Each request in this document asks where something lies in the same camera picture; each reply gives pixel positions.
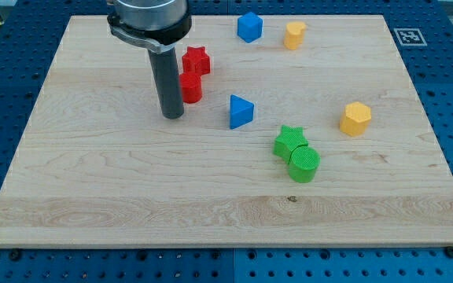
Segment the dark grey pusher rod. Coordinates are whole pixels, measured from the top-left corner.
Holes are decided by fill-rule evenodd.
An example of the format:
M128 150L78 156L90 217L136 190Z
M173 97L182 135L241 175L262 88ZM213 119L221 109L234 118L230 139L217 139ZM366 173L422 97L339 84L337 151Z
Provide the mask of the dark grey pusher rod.
M179 69L172 47L163 53L148 51L160 109L167 119L178 119L184 113Z

